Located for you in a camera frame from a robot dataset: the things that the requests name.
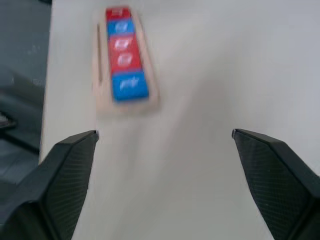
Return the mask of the red letter b block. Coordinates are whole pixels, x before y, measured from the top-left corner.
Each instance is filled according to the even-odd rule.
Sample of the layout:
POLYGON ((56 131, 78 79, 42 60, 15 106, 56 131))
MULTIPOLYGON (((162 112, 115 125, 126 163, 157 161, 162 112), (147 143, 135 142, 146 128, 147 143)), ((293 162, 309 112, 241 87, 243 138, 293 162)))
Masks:
POLYGON ((124 52, 136 52, 139 50, 135 34, 115 35, 108 39, 109 51, 113 54, 124 52))

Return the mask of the blue letter t block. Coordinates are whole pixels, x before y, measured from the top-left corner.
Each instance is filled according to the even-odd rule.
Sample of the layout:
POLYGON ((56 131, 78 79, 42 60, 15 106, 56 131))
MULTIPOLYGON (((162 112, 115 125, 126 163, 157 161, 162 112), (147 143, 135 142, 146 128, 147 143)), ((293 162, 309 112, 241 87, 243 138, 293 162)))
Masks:
POLYGON ((149 97, 149 88, 143 71, 114 74, 111 77, 111 83, 113 98, 117 102, 149 97))

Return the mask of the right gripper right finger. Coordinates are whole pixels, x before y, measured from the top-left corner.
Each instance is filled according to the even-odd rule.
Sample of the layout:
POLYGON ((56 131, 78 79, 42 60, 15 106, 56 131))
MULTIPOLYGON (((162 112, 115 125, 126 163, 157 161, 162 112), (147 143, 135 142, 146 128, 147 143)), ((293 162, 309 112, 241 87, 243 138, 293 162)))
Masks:
POLYGON ((232 138, 274 240, 320 240, 320 176, 281 140, 239 128, 232 138))

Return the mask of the blue letter o block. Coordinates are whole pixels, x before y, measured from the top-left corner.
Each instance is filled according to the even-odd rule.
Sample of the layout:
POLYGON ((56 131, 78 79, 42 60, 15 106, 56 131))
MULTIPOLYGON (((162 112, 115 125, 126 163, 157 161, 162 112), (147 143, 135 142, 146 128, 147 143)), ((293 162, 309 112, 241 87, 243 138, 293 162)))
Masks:
POLYGON ((126 35, 135 33, 135 25, 131 18, 109 21, 106 25, 109 35, 126 35))

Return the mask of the red letter r block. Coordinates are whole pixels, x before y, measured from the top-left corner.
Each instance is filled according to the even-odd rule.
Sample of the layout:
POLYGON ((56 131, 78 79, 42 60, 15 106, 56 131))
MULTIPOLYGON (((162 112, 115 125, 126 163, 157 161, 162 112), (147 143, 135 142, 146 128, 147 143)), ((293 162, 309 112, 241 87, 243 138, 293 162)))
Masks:
POLYGON ((105 17, 107 21, 128 19, 131 18, 131 10, 127 6, 106 8, 105 17))

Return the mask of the red letter o block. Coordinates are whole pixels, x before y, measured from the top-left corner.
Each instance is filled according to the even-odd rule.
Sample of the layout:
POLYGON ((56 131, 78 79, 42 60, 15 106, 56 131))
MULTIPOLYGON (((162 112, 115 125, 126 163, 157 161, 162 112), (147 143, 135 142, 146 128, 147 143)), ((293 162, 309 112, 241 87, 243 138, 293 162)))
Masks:
POLYGON ((130 72, 142 69, 140 55, 137 52, 120 52, 110 55, 111 73, 130 72))

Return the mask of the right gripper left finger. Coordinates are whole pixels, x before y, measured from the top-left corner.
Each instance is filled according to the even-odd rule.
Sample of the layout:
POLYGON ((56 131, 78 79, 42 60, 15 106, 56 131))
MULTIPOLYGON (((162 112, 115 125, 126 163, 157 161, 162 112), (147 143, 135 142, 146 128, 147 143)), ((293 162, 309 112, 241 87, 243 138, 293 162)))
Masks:
POLYGON ((97 130, 69 136, 19 183, 0 180, 0 240, 72 240, 98 140, 97 130))

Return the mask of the wooden letter tray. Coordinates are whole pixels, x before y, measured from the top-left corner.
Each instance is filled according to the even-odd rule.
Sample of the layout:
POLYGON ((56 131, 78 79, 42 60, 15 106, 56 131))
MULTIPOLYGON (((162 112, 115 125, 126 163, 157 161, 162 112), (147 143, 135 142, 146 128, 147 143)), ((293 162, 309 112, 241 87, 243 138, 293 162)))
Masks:
POLYGON ((132 20, 137 34, 138 52, 142 70, 149 90, 146 100, 128 100, 116 103, 112 93, 111 60, 108 54, 107 11, 104 10, 94 18, 92 49, 92 91, 96 100, 96 112, 101 116, 124 116, 151 112, 159 107, 160 90, 150 58, 148 44, 139 15, 132 10, 132 20))

